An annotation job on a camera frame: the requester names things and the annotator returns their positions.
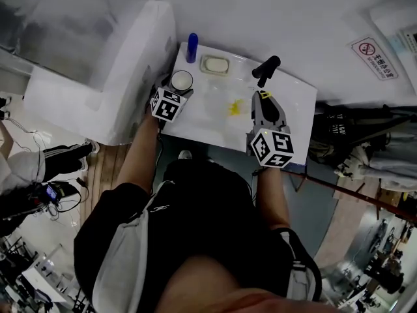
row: wooden floor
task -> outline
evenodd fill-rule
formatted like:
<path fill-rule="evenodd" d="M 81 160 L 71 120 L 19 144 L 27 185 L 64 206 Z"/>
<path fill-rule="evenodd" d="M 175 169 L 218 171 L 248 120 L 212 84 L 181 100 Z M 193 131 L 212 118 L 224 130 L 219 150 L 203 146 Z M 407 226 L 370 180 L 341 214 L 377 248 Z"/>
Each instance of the wooden floor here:
<path fill-rule="evenodd" d="M 365 177 L 364 180 L 352 180 L 348 177 L 340 177 L 338 180 L 338 186 L 351 191 L 356 191 L 362 183 L 365 185 L 360 193 L 375 198 L 379 188 L 379 179 Z M 370 205 L 366 201 L 337 191 L 334 192 L 333 198 L 338 200 L 338 204 L 319 251 L 314 257 L 319 268 L 329 267 L 343 260 L 358 233 L 366 208 Z"/>
<path fill-rule="evenodd" d="M 80 205 L 79 210 L 81 225 L 91 214 L 103 191 L 114 187 L 129 147 L 130 145 L 106 146 L 100 144 L 99 152 L 97 154 L 91 153 L 87 157 L 89 169 L 82 179 L 87 183 L 88 190 L 83 189 L 82 200 L 84 202 Z"/>

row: soap dish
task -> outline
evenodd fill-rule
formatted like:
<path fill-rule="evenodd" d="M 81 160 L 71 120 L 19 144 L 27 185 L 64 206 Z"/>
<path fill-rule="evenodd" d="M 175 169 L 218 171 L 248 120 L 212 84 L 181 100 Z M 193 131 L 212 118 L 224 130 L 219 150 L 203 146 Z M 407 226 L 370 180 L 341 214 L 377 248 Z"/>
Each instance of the soap dish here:
<path fill-rule="evenodd" d="M 207 59 L 221 59 L 227 62 L 227 70 L 225 72 L 215 72 L 206 67 Z M 203 55 L 200 62 L 200 71 L 207 74 L 214 74 L 217 76 L 228 76 L 230 71 L 230 61 L 224 57 L 216 57 L 215 55 Z"/>

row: black handle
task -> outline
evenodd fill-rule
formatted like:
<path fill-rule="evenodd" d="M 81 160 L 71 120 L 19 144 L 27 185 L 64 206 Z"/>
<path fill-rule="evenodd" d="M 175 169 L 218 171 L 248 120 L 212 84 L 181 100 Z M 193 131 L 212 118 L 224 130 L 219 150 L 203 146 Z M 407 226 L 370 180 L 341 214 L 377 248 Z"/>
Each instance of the black handle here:
<path fill-rule="evenodd" d="M 274 75 L 275 70 L 277 67 L 281 65 L 281 59 L 273 55 L 264 63 L 260 64 L 257 68 L 252 70 L 252 76 L 255 79 L 259 79 L 258 86 L 263 88 L 265 86 L 266 79 L 271 79 L 272 75 Z"/>

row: bar of soap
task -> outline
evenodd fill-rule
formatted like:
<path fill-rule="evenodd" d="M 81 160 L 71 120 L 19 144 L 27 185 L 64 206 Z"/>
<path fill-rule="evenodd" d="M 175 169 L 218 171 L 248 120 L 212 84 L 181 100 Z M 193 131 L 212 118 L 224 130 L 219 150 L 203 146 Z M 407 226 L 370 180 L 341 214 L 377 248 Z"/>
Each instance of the bar of soap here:
<path fill-rule="evenodd" d="M 217 73 L 224 73 L 229 68 L 227 60 L 222 58 L 208 58 L 204 65 L 207 70 Z"/>

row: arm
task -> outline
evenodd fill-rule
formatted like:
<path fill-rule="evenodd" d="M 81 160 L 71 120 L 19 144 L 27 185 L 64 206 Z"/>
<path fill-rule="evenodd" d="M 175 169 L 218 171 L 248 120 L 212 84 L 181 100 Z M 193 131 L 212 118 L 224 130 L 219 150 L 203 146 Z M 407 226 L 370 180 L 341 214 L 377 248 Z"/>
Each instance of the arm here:
<path fill-rule="evenodd" d="M 271 230 L 290 227 L 288 206 L 279 169 L 269 168 L 259 174 L 256 206 Z"/>
<path fill-rule="evenodd" d="M 14 142 L 13 142 L 12 136 L 10 135 L 10 133 L 8 133 L 8 130 L 6 129 L 6 127 L 5 127 L 5 125 L 3 124 L 2 121 L 0 121 L 0 131 L 1 131 L 1 134 L 3 135 L 3 138 L 4 138 L 4 142 L 3 142 L 2 146 L 0 147 L 0 153 L 7 160 L 8 156 L 10 155 L 10 152 L 12 150 Z"/>
<path fill-rule="evenodd" d="M 123 162 L 116 186 L 133 183 L 151 193 L 158 129 L 158 120 L 148 110 Z"/>

